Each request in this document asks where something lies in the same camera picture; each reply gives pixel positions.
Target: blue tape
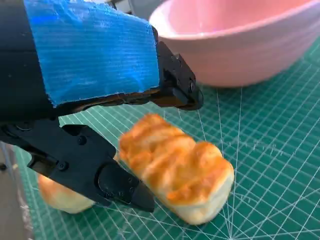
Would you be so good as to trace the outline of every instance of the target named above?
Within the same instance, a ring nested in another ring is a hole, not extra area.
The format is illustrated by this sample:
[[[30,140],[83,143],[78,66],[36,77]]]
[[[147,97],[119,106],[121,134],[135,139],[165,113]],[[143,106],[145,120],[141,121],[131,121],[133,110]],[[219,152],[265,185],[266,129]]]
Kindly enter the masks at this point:
[[[147,21],[83,0],[24,5],[54,107],[159,86],[156,42]]]

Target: golden brown crust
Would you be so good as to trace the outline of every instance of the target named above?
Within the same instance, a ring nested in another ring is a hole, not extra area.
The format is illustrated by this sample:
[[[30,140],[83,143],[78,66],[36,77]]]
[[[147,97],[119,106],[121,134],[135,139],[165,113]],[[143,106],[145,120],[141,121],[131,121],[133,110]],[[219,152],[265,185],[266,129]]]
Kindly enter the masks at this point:
[[[209,142],[196,143],[157,114],[147,114],[119,140],[119,157],[149,188],[173,205],[209,200],[233,174]]]

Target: pink bowl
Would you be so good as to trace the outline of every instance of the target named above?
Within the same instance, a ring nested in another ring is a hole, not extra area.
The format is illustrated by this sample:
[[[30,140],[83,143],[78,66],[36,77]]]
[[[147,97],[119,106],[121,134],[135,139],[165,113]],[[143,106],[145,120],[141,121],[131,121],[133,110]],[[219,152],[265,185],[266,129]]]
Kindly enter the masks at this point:
[[[320,0],[168,0],[149,21],[199,82],[240,87],[304,54],[320,35]]]

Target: green cutting mat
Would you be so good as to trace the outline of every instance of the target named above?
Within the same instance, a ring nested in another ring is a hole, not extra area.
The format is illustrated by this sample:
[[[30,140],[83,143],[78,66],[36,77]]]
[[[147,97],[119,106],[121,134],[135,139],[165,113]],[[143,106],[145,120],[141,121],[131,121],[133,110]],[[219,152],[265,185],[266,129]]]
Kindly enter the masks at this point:
[[[98,106],[62,117],[62,125],[88,124],[117,146],[144,114],[159,113],[197,141],[216,144],[235,169],[235,187],[219,215],[201,226],[185,224],[159,202],[153,214],[112,205],[69,215],[44,204],[26,167],[30,156],[17,149],[36,240],[319,240],[319,45],[261,84],[203,87],[200,111]]]

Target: bread roll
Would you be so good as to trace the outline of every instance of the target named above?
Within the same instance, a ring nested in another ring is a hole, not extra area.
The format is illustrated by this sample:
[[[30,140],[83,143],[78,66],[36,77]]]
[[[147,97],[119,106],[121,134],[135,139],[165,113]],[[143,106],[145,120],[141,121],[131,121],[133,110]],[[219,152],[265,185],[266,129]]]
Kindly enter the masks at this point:
[[[94,201],[41,174],[38,175],[38,188],[48,205],[69,214],[80,213],[95,204]]]
[[[190,225],[212,220],[234,182],[234,169],[209,142],[196,143],[157,114],[119,139],[119,159],[171,211]]]

